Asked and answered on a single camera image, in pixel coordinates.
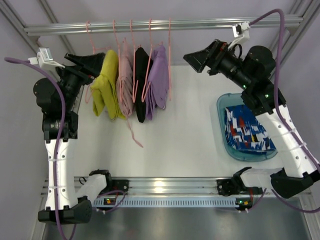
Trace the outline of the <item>pink hanger of blue trousers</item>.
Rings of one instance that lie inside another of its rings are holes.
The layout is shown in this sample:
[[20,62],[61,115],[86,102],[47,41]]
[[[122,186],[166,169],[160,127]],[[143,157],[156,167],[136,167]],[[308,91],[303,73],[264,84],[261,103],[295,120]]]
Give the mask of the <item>pink hanger of blue trousers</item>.
[[168,20],[168,77],[169,77],[169,100],[172,99],[172,71],[171,71],[171,61],[172,61],[172,48],[171,48],[171,24],[172,20]]

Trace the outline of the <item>pink hanger of purple trousers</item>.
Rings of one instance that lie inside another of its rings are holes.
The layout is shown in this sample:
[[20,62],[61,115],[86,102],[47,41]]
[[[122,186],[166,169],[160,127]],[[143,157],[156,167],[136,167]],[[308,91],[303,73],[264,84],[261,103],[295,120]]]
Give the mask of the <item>pink hanger of purple trousers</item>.
[[149,57],[148,57],[148,62],[147,62],[146,74],[145,74],[145,82],[144,82],[144,86],[143,86],[142,94],[141,94],[141,102],[142,103],[145,102],[148,90],[150,88],[150,83],[148,83],[148,76],[149,76],[149,70],[150,70],[150,65],[151,65],[151,55],[153,52],[153,38],[152,38],[151,24],[152,24],[152,18],[150,18],[148,21],[148,34],[149,34],[150,50],[149,50]]

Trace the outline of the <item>purple trousers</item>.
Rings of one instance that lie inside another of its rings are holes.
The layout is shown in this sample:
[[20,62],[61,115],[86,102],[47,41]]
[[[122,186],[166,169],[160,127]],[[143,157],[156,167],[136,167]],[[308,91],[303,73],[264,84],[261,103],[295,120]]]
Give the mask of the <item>purple trousers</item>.
[[147,84],[149,89],[146,94],[145,118],[151,121],[156,108],[164,110],[166,108],[167,96],[169,92],[169,68],[166,48],[158,46],[151,54],[153,64],[149,71]]

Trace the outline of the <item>blue patterned trousers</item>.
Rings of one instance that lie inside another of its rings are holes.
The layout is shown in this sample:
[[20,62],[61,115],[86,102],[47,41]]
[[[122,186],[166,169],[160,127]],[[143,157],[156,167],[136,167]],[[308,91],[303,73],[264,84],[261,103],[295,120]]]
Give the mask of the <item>blue patterned trousers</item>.
[[229,147],[243,153],[266,155],[276,147],[267,130],[244,104],[224,109],[224,133]]

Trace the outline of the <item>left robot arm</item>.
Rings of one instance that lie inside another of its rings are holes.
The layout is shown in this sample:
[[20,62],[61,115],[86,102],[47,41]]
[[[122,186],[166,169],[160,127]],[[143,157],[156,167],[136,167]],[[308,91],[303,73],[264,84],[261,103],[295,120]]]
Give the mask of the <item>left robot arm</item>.
[[108,170],[93,170],[79,190],[75,189],[74,151],[78,139],[79,115],[73,107],[82,86],[100,75],[105,53],[87,56],[65,54],[72,65],[53,62],[59,81],[38,80],[33,93],[43,113],[42,131],[48,156],[48,193],[42,223],[85,224],[92,216],[95,199],[108,189],[112,177]]

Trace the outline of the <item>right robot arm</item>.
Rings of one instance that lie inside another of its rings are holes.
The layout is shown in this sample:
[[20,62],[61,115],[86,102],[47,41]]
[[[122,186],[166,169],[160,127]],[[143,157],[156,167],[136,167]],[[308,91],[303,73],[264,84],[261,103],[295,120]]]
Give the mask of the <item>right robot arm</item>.
[[286,100],[269,77],[276,67],[272,52],[261,45],[249,49],[245,58],[235,55],[227,42],[214,40],[203,50],[187,53],[183,59],[197,72],[208,67],[210,76],[222,74],[242,88],[241,98],[270,136],[282,167],[245,167],[233,174],[237,190],[271,189],[289,199],[320,179],[320,164],[308,151],[295,128]]

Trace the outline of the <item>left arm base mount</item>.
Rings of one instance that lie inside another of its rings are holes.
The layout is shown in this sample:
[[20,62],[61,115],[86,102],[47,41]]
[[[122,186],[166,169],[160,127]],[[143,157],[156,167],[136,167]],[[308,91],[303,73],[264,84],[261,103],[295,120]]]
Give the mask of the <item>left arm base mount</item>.
[[92,175],[87,178],[80,177],[79,183],[81,186],[76,192],[77,197],[87,196],[87,199],[91,201],[102,196],[123,194],[129,189],[128,180],[113,180],[105,175]]

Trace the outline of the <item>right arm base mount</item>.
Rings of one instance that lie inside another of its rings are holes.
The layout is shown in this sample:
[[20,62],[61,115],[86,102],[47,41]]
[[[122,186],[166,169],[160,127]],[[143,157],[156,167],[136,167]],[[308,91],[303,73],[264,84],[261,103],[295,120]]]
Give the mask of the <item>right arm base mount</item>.
[[227,178],[219,179],[216,181],[218,194],[224,197],[231,195],[260,195],[263,193],[262,188],[259,187],[246,187],[240,179]]

